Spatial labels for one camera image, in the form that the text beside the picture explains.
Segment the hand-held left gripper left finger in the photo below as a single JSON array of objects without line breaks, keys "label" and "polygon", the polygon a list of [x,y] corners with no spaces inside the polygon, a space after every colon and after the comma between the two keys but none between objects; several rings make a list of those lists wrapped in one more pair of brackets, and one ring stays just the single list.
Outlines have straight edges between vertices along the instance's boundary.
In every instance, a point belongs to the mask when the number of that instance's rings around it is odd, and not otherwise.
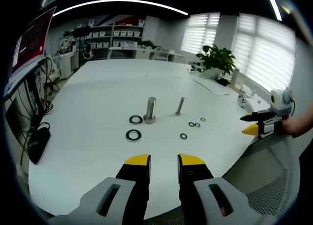
[{"label": "hand-held left gripper left finger", "polygon": [[149,200],[151,156],[127,159],[117,175],[85,193],[77,208],[49,219],[51,225],[141,225]]}]

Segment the person's right hand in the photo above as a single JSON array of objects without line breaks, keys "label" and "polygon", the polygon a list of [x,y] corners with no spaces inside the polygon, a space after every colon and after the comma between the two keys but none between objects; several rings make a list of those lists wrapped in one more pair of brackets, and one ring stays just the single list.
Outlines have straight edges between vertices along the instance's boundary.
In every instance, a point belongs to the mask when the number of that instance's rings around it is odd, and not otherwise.
[{"label": "person's right hand", "polygon": [[282,130],[293,138],[303,135],[307,129],[306,125],[306,120],[302,118],[295,119],[288,117],[282,120]]}]

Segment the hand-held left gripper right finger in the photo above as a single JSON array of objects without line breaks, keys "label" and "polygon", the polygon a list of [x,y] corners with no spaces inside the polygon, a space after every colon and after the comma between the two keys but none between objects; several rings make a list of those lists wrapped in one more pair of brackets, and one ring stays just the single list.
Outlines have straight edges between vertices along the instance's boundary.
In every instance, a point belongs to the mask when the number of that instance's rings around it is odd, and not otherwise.
[{"label": "hand-held left gripper right finger", "polygon": [[215,178],[205,162],[178,154],[179,200],[187,225],[273,225],[277,218],[252,209],[248,198],[223,178]]}]

